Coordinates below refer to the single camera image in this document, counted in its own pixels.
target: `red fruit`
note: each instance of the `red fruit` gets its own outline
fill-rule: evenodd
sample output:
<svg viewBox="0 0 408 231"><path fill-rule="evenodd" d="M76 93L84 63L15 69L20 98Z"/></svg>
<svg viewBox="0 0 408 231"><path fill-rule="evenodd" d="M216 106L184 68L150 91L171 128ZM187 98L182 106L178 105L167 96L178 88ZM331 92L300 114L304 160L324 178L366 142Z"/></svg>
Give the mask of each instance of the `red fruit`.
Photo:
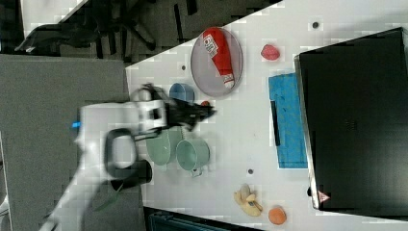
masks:
<svg viewBox="0 0 408 231"><path fill-rule="evenodd" d="M201 106L210 106L210 102L208 102L208 101L203 101L203 102L201 103Z"/></svg>
<svg viewBox="0 0 408 231"><path fill-rule="evenodd" d="M261 52L262 57L267 60L274 61L280 56L279 50L272 45L265 45Z"/></svg>

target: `sticker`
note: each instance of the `sticker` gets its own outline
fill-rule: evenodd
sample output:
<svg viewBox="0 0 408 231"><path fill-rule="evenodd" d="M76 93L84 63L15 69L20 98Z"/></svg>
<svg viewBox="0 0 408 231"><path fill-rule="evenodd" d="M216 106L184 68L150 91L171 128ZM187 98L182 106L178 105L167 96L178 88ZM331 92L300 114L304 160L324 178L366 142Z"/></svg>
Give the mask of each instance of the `sticker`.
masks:
<svg viewBox="0 0 408 231"><path fill-rule="evenodd" d="M211 35L204 38L204 46L211 58L217 54L218 46Z"/></svg>
<svg viewBox="0 0 408 231"><path fill-rule="evenodd" d="M320 203L323 203L324 201L330 199L330 196L324 194L323 192L318 191L319 193L319 201Z"/></svg>

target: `black dot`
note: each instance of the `black dot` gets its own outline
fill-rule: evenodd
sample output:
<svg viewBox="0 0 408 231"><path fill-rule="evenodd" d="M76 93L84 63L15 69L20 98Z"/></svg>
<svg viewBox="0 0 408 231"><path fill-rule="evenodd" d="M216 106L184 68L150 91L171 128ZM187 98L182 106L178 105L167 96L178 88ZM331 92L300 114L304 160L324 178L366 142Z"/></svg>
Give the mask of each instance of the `black dot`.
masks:
<svg viewBox="0 0 408 231"><path fill-rule="evenodd" d="M312 27L313 27L314 29L317 29L318 26L319 26L319 23L318 23L318 22L314 22L314 23L312 24Z"/></svg>

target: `banana peel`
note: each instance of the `banana peel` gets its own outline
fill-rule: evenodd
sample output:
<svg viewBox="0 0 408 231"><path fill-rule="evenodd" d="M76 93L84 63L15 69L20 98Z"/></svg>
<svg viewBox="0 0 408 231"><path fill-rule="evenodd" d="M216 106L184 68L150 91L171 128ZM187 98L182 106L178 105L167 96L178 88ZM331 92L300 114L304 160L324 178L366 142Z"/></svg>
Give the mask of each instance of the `banana peel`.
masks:
<svg viewBox="0 0 408 231"><path fill-rule="evenodd" d="M234 199L246 214L252 217L261 215L263 207L256 201L256 196L250 192L248 185L244 184L238 192L234 192Z"/></svg>

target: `blue light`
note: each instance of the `blue light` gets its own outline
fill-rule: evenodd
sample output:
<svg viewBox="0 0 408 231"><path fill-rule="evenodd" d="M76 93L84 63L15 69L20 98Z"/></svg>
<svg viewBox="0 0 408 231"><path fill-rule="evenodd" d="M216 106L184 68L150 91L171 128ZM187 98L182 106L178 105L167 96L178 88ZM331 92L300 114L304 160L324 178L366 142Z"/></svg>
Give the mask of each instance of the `blue light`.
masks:
<svg viewBox="0 0 408 231"><path fill-rule="evenodd" d="M74 122L72 123L72 128L78 128L81 126L81 122Z"/></svg>

